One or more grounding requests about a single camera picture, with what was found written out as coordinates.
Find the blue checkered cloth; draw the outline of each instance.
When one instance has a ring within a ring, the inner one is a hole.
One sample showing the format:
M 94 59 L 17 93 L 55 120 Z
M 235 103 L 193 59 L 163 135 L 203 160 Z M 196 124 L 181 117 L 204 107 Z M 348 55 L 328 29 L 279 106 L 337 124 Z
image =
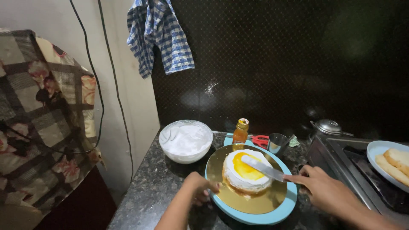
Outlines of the blue checkered cloth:
M 154 45 L 161 50 L 166 74 L 195 67 L 170 0 L 135 0 L 127 22 L 130 34 L 126 43 L 139 59 L 139 73 L 143 78 L 152 73 Z

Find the black countertop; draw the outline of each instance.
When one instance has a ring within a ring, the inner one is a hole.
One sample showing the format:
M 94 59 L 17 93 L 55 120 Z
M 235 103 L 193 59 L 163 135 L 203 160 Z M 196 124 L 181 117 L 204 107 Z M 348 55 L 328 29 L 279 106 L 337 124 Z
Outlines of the black countertop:
M 109 230 L 154 229 L 172 198 L 182 186 L 184 178 L 193 171 L 204 175 L 207 160 L 216 149 L 223 146 L 225 135 L 224 132 L 214 132 L 212 147 L 205 157 L 193 164 L 181 165 L 165 156 L 159 145 L 158 134 L 119 205 Z M 308 146 L 304 141 L 301 141 L 299 147 L 287 148 L 281 160 L 291 170 L 291 173 L 298 174 L 298 167 L 307 163 L 307 150 Z M 314 208 L 308 197 L 302 194 L 298 194 L 295 208 L 288 218 L 274 226 L 245 225 L 227 216 L 213 204 L 212 210 L 206 205 L 193 207 L 189 215 L 189 228 L 191 230 L 343 229 L 335 218 Z

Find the hand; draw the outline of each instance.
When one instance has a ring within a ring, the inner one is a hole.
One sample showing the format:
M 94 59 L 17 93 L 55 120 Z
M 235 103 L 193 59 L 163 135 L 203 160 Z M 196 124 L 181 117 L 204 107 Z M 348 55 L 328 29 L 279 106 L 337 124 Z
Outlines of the hand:
M 332 179 L 320 167 L 304 165 L 299 175 L 284 175 L 286 180 L 306 186 L 306 193 L 317 208 L 339 218 L 348 219 L 352 210 L 366 208 L 341 181 Z
M 209 200 L 209 192 L 207 189 L 210 189 L 214 193 L 218 193 L 219 187 L 220 184 L 218 182 L 210 182 L 197 172 L 190 173 L 182 185 L 182 188 L 193 191 L 192 203 L 198 206 L 202 206 L 203 203 Z

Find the floral cloth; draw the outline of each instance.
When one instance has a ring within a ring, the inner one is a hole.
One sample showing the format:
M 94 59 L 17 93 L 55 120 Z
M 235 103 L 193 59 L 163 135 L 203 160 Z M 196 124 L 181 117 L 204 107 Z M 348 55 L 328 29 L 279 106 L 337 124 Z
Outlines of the floral cloth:
M 33 31 L 0 29 L 0 205 L 46 215 L 101 161 L 95 88 L 89 71 Z

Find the kitchen towel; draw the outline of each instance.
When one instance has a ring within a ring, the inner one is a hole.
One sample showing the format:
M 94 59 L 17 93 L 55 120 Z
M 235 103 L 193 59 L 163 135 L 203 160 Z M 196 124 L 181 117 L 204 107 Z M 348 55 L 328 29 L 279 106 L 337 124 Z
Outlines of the kitchen towel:
M 152 73 L 154 45 L 162 53 L 166 74 L 195 67 L 170 0 L 135 0 L 127 22 L 130 34 L 126 43 L 139 60 L 139 73 L 143 78 Z
M 46 215 L 101 161 L 95 88 L 57 46 L 31 30 L 0 28 L 0 209 Z

